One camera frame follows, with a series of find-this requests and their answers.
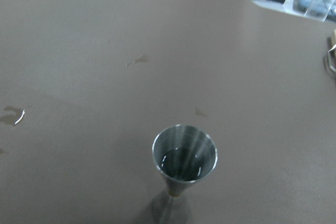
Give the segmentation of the steel double jigger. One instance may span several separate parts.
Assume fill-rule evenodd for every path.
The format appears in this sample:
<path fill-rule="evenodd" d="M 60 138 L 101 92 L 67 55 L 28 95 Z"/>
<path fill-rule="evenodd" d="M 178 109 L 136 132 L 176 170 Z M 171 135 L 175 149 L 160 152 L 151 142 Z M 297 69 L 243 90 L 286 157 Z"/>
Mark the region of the steel double jigger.
<path fill-rule="evenodd" d="M 216 168 L 218 151 L 212 138 L 191 125 L 162 130 L 152 144 L 155 167 L 165 188 L 144 209 L 138 223 L 191 223 L 185 191 Z"/>

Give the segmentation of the bamboo cutting board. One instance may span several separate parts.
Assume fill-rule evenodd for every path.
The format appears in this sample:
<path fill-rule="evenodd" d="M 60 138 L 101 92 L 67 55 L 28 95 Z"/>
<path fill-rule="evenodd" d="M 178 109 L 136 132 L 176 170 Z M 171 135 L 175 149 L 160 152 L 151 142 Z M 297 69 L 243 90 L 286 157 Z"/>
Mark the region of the bamboo cutting board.
<path fill-rule="evenodd" d="M 335 29 L 327 38 L 328 50 L 323 57 L 325 71 L 335 80 Z"/>

